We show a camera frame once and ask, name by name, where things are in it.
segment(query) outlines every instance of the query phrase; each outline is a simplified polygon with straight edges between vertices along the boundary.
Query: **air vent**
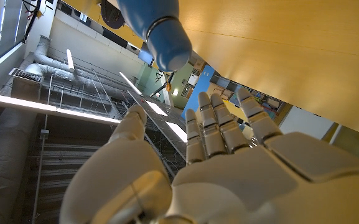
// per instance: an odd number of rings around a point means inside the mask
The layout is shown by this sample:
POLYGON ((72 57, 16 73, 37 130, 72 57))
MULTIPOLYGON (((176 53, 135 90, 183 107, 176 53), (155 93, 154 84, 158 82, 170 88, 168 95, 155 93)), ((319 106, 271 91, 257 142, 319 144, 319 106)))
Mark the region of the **air vent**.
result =
POLYGON ((26 80, 30 80, 32 82, 41 82, 42 76, 36 75, 33 73, 25 72, 18 68, 13 68, 11 72, 9 72, 10 75, 18 78, 23 78, 26 80))

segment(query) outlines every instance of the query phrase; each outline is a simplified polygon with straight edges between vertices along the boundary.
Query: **fluorescent light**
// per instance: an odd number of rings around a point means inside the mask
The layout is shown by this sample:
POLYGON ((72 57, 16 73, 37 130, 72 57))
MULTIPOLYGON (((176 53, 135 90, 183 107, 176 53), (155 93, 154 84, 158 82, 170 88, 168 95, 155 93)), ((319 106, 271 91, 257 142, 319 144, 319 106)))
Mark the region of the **fluorescent light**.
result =
POLYGON ((64 114, 70 114, 70 115, 74 115, 74 116, 80 116, 80 117, 84 117, 84 118, 98 119, 98 120, 101 120, 101 121, 109 121, 109 122, 113 122, 113 123, 120 123, 121 122, 120 120, 117 120, 117 119, 105 118, 105 117, 102 117, 102 116, 97 116, 97 115, 87 114, 87 113, 81 113, 81 112, 71 111, 71 110, 66 110, 66 109, 61 109, 61 108, 56 108, 56 112, 64 113, 64 114))
POLYGON ((183 142, 187 142, 187 134, 178 126, 178 124, 167 122, 168 126, 177 134, 183 142))
POLYGON ((157 104, 149 102, 147 100, 145 100, 145 101, 154 110, 154 112, 156 112, 160 115, 168 116, 157 104))
POLYGON ((69 114, 69 115, 71 115, 71 116, 69 116, 69 118, 74 118, 74 119, 78 119, 76 117, 90 118, 91 120, 106 121, 106 122, 101 122, 101 123, 106 123, 106 124, 121 122, 118 119, 105 118, 102 116, 86 114, 86 113, 81 113, 81 112, 77 112, 77 111, 65 110, 65 109, 57 108, 56 106, 46 105, 43 103, 36 103, 36 102, 32 102, 32 101, 27 101, 27 100, 20 100, 20 99, 16 99, 16 98, 7 97, 7 96, 0 96, 0 106, 8 107, 8 108, 17 108, 19 110, 23 110, 26 108, 33 108, 33 109, 36 109, 35 111, 37 111, 37 112, 50 114, 50 115, 56 115, 56 116, 62 116, 62 114, 69 114))
POLYGON ((133 90, 135 90, 135 92, 136 92, 137 94, 142 95, 142 93, 138 90, 138 88, 136 88, 136 87, 134 86, 134 84, 133 84, 131 81, 129 81, 129 79, 128 79, 127 77, 125 77, 125 75, 124 75, 122 72, 120 72, 119 74, 125 79, 125 81, 128 82, 128 84, 132 87, 133 90))
POLYGON ((67 49, 67 64, 68 64, 69 71, 74 72, 74 63, 73 63, 72 52, 68 49, 67 49))
POLYGON ((25 106, 28 108, 35 108, 35 109, 41 109, 41 110, 47 110, 47 111, 55 111, 55 106, 46 105, 43 103, 36 103, 32 101, 27 100, 20 100, 12 97, 7 96, 1 96, 0 95, 0 103, 7 103, 10 105, 17 105, 17 106, 25 106))
POLYGON ((23 10, 23 2, 22 2, 22 5, 20 7, 20 11, 19 11, 19 19, 17 20, 17 27, 16 27, 16 33, 15 33, 15 43, 16 43, 16 39, 17 39, 17 31, 19 30, 20 17, 22 15, 22 10, 23 10))

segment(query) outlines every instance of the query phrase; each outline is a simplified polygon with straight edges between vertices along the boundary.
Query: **white robotic hand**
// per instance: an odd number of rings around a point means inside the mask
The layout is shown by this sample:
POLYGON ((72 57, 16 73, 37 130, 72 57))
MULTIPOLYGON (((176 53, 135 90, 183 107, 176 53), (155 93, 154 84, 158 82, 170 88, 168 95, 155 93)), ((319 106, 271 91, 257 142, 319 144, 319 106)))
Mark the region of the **white robotic hand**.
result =
POLYGON ((301 133, 283 135, 241 89, 259 146, 250 148, 219 95, 186 112, 187 164, 160 223, 359 223, 359 159, 301 133))
POLYGON ((301 133, 283 135, 246 90, 238 92, 260 146, 250 148, 218 95, 186 113, 187 164, 172 186, 143 141, 133 106, 110 141, 70 183, 61 223, 359 223, 359 159, 301 133))
POLYGON ((144 141, 146 114, 130 107, 111 135, 75 174, 60 209, 60 223, 149 222, 171 201, 170 180, 144 141))

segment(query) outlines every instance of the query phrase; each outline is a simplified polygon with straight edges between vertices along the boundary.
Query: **robot finger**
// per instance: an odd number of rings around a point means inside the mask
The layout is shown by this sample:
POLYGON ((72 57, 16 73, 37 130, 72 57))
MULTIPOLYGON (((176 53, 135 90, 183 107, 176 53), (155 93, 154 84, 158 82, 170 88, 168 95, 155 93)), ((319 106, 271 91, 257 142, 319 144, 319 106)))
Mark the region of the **robot finger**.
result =
POLYGON ((265 140, 282 135, 278 126, 269 117, 267 112, 263 110, 261 105, 253 98, 248 90, 242 88, 237 92, 237 97, 241 105, 241 109, 247 116, 248 121, 254 131, 257 141, 261 144, 265 140))
POLYGON ((211 158, 216 155, 227 154, 210 98, 206 93, 201 92, 198 95, 198 105, 202 114, 207 157, 211 158))
POLYGON ((191 165, 195 162, 204 161, 205 150, 200 134, 200 128, 197 124, 196 114, 192 109, 186 111, 186 133, 186 164, 191 165))
POLYGON ((111 135, 109 142, 117 140, 138 140, 144 138, 146 113, 139 105, 133 105, 128 109, 124 119, 111 135))
POLYGON ((240 131, 238 124, 230 116, 228 108, 226 108, 220 95, 216 93, 211 95, 211 105, 228 152, 234 153, 238 149, 249 147, 246 138, 240 131))

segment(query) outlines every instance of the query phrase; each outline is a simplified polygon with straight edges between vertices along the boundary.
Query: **ventilation duct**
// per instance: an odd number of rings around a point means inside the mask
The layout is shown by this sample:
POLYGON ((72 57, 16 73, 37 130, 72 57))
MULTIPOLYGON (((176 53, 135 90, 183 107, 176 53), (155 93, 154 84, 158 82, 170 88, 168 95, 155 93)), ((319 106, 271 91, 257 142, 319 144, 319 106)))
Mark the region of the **ventilation duct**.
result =
MULTIPOLYGON (((12 97, 37 101, 39 84, 14 81, 12 97)), ((8 223, 21 184, 37 113, 6 108, 0 115, 0 223, 8 223)))
MULTIPOLYGON (((33 70, 31 73, 35 73, 39 75, 41 75, 41 73, 45 75, 54 74, 56 77, 59 77, 61 79, 70 80, 73 85, 76 86, 84 85, 85 88, 88 88, 88 90, 95 89, 92 80, 94 80, 96 83, 99 83, 99 81, 95 79, 96 78, 95 74, 85 72, 77 68, 75 69, 74 73, 71 73, 68 65, 59 62, 58 60, 49 58, 47 56, 49 46, 50 46, 50 39, 44 36, 40 36, 40 42, 38 43, 37 49, 34 52, 34 60, 40 65, 37 64, 29 65, 28 69, 33 70)), ((119 100, 125 100, 124 96, 121 94, 121 91, 119 89, 122 89, 124 91, 126 90, 132 91, 132 89, 130 89, 126 85, 125 86, 121 85, 120 87, 118 87, 117 83, 114 83, 107 79, 105 79, 105 82, 103 82, 103 86, 106 89, 106 92, 109 96, 112 96, 113 98, 119 100)))

